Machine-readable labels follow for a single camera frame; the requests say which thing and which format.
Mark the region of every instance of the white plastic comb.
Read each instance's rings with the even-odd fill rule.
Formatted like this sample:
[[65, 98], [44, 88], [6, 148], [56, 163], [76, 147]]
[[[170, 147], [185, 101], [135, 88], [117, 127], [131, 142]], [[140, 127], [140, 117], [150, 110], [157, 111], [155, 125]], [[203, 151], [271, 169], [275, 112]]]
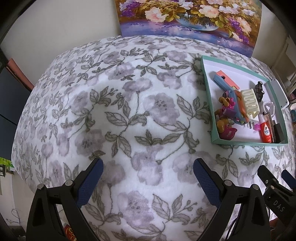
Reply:
[[254, 119], [260, 112], [260, 108], [254, 90], [242, 90], [241, 94], [248, 118], [251, 118], [252, 115], [252, 119]]

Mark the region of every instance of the blue plastic piece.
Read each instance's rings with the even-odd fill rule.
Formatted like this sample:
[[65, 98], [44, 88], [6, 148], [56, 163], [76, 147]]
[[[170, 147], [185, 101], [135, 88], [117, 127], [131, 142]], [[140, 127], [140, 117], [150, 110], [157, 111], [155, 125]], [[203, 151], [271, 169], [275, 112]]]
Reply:
[[228, 96], [229, 96], [229, 98], [233, 98], [233, 101], [235, 102], [234, 111], [236, 112], [236, 114], [235, 114], [235, 118], [233, 118], [234, 123], [236, 123], [238, 125], [246, 124], [246, 119], [245, 119], [245, 117], [243, 117], [243, 115], [241, 114], [241, 111], [239, 109], [238, 99], [237, 99], [237, 95], [236, 95], [235, 91], [234, 90], [229, 91]]
[[287, 170], [282, 171], [281, 177], [291, 189], [296, 188], [296, 179]]
[[79, 208], [88, 203], [91, 194], [93, 193], [99, 179], [101, 178], [103, 170], [103, 161], [99, 159], [78, 189], [76, 204]]
[[225, 80], [217, 74], [215, 74], [215, 76], [214, 76], [214, 82], [224, 91], [233, 91], [233, 88], [231, 86], [229, 86], [225, 82]]
[[210, 204], [219, 208], [221, 205], [220, 191], [198, 159], [194, 161], [193, 172], [202, 186]]

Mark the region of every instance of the screw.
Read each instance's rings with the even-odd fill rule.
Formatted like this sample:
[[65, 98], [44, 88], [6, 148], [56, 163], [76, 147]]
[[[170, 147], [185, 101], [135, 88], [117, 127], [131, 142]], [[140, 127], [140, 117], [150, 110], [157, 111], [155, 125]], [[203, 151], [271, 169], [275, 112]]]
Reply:
[[67, 180], [66, 182], [65, 182], [65, 185], [66, 186], [71, 186], [73, 184], [73, 181], [72, 180]]
[[42, 184], [42, 183], [38, 184], [37, 188], [38, 188], [39, 190], [42, 190], [42, 189], [44, 188], [44, 184]]
[[226, 186], [231, 186], [232, 185], [232, 182], [230, 180], [225, 180], [224, 183], [225, 183]]
[[252, 187], [255, 189], [255, 190], [259, 190], [259, 186], [257, 184], [253, 184]]

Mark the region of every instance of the black toy car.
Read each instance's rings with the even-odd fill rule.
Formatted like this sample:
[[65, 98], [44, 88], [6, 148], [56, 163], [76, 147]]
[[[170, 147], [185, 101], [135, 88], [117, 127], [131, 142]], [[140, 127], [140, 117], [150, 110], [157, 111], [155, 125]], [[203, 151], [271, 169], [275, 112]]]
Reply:
[[255, 85], [255, 89], [254, 89], [255, 96], [258, 103], [262, 101], [263, 95], [265, 94], [262, 88], [262, 84], [263, 83], [261, 81], [258, 81], [258, 84]]

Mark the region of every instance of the green object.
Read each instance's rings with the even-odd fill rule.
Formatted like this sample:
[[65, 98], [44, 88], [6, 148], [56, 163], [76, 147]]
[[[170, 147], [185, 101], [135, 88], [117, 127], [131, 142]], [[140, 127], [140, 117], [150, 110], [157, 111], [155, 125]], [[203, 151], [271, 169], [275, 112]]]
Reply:
[[13, 164], [12, 164], [12, 162], [10, 160], [4, 159], [2, 157], [0, 157], [0, 165], [14, 167]]
[[[214, 114], [214, 109], [213, 109], [213, 104], [212, 104], [212, 99], [211, 99], [211, 94], [210, 94], [210, 88], [209, 88], [209, 82], [207, 79], [207, 75], [206, 75], [206, 71], [205, 71], [205, 66], [204, 66], [204, 60], [208, 60], [208, 61], [212, 61], [212, 62], [216, 62], [219, 64], [223, 64], [223, 65], [227, 65], [236, 69], [239, 69], [241, 71], [244, 71], [248, 74], [251, 74], [259, 79], [261, 79], [263, 82], [267, 82], [267, 85], [271, 91], [271, 94], [273, 95], [274, 98], [274, 102], [275, 102], [275, 106], [276, 106], [276, 111], [280, 111], [280, 113], [277, 115], [277, 121], [280, 123], [281, 128], [283, 130], [283, 134], [284, 134], [284, 141], [282, 141], [282, 143], [280, 144], [276, 144], [276, 143], [262, 143], [262, 142], [239, 142], [239, 141], [228, 141], [228, 140], [223, 140], [220, 139], [219, 137], [219, 133], [217, 130], [217, 126], [216, 126], [216, 121], [215, 121], [215, 114]], [[214, 144], [221, 144], [221, 145], [246, 145], [246, 146], [283, 146], [288, 144], [288, 136], [287, 136], [287, 129], [286, 129], [286, 125], [285, 125], [285, 120], [283, 117], [283, 114], [281, 112], [281, 107], [279, 105], [278, 99], [275, 95], [275, 92], [272, 88], [272, 85], [270, 83], [270, 81], [268, 79], [266, 79], [265, 77], [249, 70], [246, 69], [244, 67], [241, 67], [239, 65], [224, 61], [224, 60], [220, 60], [217, 58], [213, 58], [213, 57], [209, 57], [209, 56], [205, 56], [203, 55], [200, 61], [200, 66], [202, 68], [204, 77], [205, 77], [205, 86], [206, 86], [206, 91], [207, 91], [207, 98], [208, 98], [208, 102], [209, 102], [209, 107], [210, 107], [210, 112], [212, 115], [212, 131], [211, 131], [211, 142]]]

